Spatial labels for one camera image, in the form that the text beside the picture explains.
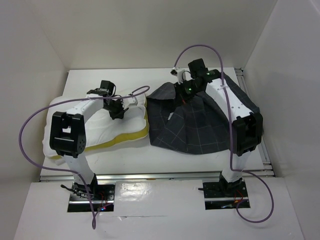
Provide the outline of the white pillow yellow edge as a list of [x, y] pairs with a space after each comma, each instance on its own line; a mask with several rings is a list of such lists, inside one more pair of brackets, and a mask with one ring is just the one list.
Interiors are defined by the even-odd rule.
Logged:
[[[144, 94], [137, 96], [136, 99], [137, 105], [130, 107], [124, 113], [123, 119], [112, 120], [109, 112], [101, 109], [85, 123], [85, 152], [110, 148], [127, 141], [136, 141], [148, 135], [147, 99]], [[52, 115], [56, 111], [66, 112], [79, 102], [64, 103], [48, 110], [42, 140], [45, 157], [53, 160], [61, 158], [49, 144]]]

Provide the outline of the dark grey checked pillowcase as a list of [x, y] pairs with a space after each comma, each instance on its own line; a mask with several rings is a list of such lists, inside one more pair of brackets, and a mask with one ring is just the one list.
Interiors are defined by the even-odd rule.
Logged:
[[[241, 95], [243, 91], [226, 76]], [[230, 125], [214, 101], [201, 91], [184, 105], [175, 105], [174, 85], [166, 82], [147, 97], [150, 144], [192, 155], [229, 150]]]

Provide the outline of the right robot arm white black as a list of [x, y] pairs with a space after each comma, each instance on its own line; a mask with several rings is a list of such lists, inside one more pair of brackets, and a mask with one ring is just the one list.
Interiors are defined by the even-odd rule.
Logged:
[[228, 144], [232, 159], [222, 170], [212, 191], [230, 196], [240, 188], [248, 158], [262, 141], [263, 117], [236, 94], [224, 72], [209, 70], [203, 59], [190, 62], [188, 71], [190, 80], [186, 79], [186, 71], [182, 68], [175, 66], [170, 72], [177, 77], [174, 89], [178, 102], [185, 103], [204, 92], [228, 120], [231, 132]]

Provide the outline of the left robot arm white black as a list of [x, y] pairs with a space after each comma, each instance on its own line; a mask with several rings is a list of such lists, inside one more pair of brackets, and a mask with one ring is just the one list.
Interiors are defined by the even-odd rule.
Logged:
[[83, 100], [65, 112], [56, 111], [52, 115], [49, 146], [72, 171], [75, 190], [92, 200], [101, 190], [84, 154], [85, 123], [101, 109], [108, 111], [112, 120], [123, 119], [128, 108], [124, 108], [123, 100], [116, 95], [115, 84], [107, 80], [101, 81], [99, 88], [88, 91], [87, 96], [93, 100]]

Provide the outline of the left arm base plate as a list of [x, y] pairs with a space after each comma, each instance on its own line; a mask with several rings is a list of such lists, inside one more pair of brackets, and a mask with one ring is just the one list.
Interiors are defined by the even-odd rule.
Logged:
[[[67, 208], [68, 213], [85, 213], [91, 211], [86, 191], [79, 190], [74, 184], [72, 187], [61, 184], [60, 187], [70, 192]], [[97, 192], [90, 193], [93, 210], [95, 212], [113, 212], [115, 190], [115, 183], [99, 184]]]

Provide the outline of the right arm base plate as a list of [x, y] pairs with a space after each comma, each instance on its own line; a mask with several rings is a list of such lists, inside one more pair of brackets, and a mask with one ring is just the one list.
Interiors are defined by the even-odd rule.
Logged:
[[243, 180], [238, 186], [228, 190], [222, 190], [219, 182], [203, 182], [198, 190], [203, 193], [206, 210], [235, 209], [238, 203], [239, 209], [251, 207], [247, 186]]

